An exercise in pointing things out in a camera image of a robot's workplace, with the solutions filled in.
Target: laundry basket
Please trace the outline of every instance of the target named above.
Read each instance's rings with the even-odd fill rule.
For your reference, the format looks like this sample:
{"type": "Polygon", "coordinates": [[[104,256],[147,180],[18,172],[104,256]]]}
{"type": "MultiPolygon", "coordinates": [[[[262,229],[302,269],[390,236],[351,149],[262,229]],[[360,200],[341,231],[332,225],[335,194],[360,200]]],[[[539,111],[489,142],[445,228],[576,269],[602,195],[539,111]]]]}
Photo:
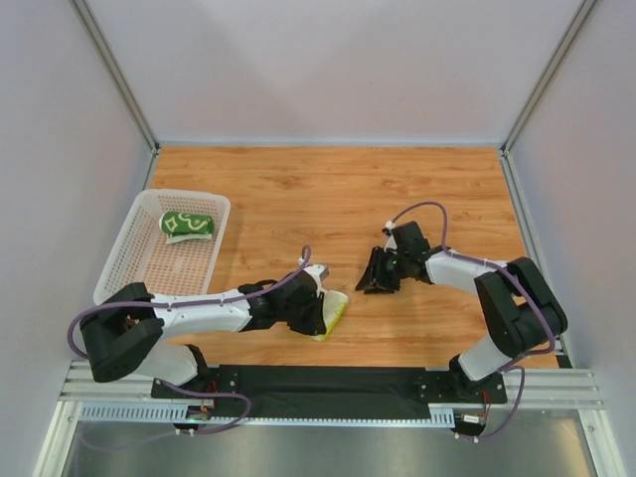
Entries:
{"type": "Polygon", "coordinates": [[[92,296],[95,304],[134,281],[143,281],[150,293],[207,293],[229,215],[230,201],[224,196],[173,189],[143,191],[110,251],[92,296]],[[167,244],[159,229],[159,219],[167,211],[211,216],[215,222],[212,239],[167,244]]]}

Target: folded green cloth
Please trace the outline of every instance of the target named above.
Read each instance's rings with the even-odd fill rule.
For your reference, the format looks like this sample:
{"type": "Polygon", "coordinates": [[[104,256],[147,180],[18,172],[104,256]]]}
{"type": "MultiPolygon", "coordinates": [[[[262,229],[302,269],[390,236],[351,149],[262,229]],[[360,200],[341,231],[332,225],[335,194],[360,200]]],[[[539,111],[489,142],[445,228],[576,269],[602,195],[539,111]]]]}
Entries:
{"type": "Polygon", "coordinates": [[[189,239],[212,239],[215,223],[212,217],[169,211],[159,219],[159,227],[168,235],[166,243],[189,239]]]}

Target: white wall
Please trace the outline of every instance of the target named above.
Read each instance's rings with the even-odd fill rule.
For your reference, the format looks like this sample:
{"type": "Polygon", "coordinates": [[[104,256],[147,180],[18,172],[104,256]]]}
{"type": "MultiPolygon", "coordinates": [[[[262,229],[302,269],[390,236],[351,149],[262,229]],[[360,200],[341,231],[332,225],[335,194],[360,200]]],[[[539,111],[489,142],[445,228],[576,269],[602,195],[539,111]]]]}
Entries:
{"type": "Polygon", "coordinates": [[[31,475],[149,158],[68,2],[0,3],[2,475],[31,475]]]}
{"type": "Polygon", "coordinates": [[[636,3],[603,0],[513,161],[567,343],[594,370],[628,474],[636,475],[636,3]]]}
{"type": "Polygon", "coordinates": [[[164,142],[499,145],[579,0],[89,0],[164,142]]]}

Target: gray floor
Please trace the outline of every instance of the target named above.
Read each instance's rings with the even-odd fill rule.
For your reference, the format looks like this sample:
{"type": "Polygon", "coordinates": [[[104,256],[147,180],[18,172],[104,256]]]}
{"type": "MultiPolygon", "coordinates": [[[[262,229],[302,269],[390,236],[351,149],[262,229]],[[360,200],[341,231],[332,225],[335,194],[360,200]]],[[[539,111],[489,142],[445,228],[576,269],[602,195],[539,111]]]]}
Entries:
{"type": "MultiPolygon", "coordinates": [[[[491,420],[503,418],[491,412],[491,420]]],[[[85,439],[115,446],[170,430],[100,423],[85,439]]],[[[521,411],[492,441],[443,429],[247,425],[211,436],[170,436],[120,452],[74,443],[65,476],[387,477],[595,476],[575,411],[521,411]]]]}

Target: wooden tabletop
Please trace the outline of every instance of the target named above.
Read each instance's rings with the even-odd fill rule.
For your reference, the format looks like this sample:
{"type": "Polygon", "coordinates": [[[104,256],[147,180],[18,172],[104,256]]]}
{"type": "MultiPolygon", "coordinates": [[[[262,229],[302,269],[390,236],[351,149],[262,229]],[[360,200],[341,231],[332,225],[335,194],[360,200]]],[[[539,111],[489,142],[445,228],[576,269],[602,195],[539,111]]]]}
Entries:
{"type": "MultiPolygon", "coordinates": [[[[448,209],[451,246],[476,256],[511,260],[524,254],[494,149],[363,147],[165,147],[152,186],[228,197],[230,220],[212,278],[216,293],[297,266],[303,245],[327,263],[323,286],[351,294],[324,342],[283,324],[264,331],[181,337],[209,363],[325,366],[446,366],[485,333],[475,296],[404,280],[394,295],[354,293],[386,221],[423,200],[448,209]]],[[[441,214],[418,209],[431,245],[441,214]]],[[[557,366],[554,356],[525,365],[557,366]]]]}

